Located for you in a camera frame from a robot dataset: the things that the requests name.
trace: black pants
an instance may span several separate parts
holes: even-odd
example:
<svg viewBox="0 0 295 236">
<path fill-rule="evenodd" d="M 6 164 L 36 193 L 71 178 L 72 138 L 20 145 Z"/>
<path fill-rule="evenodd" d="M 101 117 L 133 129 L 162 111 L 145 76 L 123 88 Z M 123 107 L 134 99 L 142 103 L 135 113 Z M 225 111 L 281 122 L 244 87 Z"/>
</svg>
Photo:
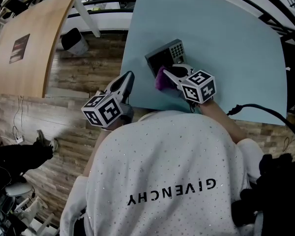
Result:
<svg viewBox="0 0 295 236">
<path fill-rule="evenodd" d="M 0 188 L 13 183 L 21 173 L 36 169 L 53 157 L 50 146 L 40 142 L 33 145 L 8 145 L 0 147 Z"/>
</svg>

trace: trash bin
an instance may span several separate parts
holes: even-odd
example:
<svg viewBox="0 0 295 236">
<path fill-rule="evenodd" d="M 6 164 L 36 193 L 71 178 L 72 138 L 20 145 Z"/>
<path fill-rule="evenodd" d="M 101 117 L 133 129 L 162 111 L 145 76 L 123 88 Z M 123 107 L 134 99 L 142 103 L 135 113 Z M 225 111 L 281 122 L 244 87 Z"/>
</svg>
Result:
<svg viewBox="0 0 295 236">
<path fill-rule="evenodd" d="M 61 43 L 66 51 L 75 55 L 82 55 L 89 49 L 88 43 L 77 28 L 73 28 L 65 34 L 61 39 Z"/>
</svg>

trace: shoe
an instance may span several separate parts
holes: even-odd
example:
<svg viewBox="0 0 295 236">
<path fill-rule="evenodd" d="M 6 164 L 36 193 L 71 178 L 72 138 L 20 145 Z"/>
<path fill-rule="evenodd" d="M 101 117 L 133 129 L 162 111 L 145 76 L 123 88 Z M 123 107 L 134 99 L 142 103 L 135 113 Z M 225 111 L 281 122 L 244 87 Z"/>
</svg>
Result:
<svg viewBox="0 0 295 236">
<path fill-rule="evenodd" d="M 52 139 L 49 143 L 49 146 L 53 149 L 53 153 L 58 149 L 58 141 L 56 139 Z"/>
<path fill-rule="evenodd" d="M 41 204 L 42 207 L 48 209 L 48 205 L 39 196 L 37 196 L 36 200 Z"/>
<path fill-rule="evenodd" d="M 45 138 L 44 138 L 44 134 L 41 130 L 37 130 L 37 138 L 36 138 L 36 141 L 37 142 L 40 142 L 43 146 L 45 145 L 44 144 L 44 141 L 45 141 Z"/>
</svg>

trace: keypad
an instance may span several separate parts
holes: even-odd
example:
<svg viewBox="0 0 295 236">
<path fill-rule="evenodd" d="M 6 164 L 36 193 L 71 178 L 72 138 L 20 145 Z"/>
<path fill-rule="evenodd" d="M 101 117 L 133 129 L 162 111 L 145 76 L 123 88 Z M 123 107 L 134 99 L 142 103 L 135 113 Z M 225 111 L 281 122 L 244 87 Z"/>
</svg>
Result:
<svg viewBox="0 0 295 236">
<path fill-rule="evenodd" d="M 178 58 L 179 56 L 183 54 L 183 52 L 184 52 L 184 49 L 182 47 L 182 44 L 177 44 L 171 47 L 171 53 L 173 58 Z"/>
</svg>

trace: table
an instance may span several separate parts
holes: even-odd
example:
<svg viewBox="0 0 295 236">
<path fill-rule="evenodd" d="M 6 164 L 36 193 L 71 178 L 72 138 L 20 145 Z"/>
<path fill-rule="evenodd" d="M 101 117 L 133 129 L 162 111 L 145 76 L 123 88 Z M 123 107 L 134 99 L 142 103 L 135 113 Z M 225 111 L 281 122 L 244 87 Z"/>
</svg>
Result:
<svg viewBox="0 0 295 236">
<path fill-rule="evenodd" d="M 45 0 L 4 25 L 0 34 L 0 93 L 44 97 L 45 93 L 88 98 L 89 94 L 48 88 L 61 27 L 75 6 L 96 37 L 100 32 L 80 0 Z"/>
<path fill-rule="evenodd" d="M 182 110 L 189 106 L 154 88 L 145 55 L 176 38 L 187 63 L 215 76 L 214 100 L 228 112 L 256 103 L 286 116 L 287 82 L 279 35 L 258 18 L 225 0 L 137 0 L 121 73 L 133 71 L 134 107 Z M 245 108 L 235 119 L 282 124 L 261 110 Z"/>
</svg>

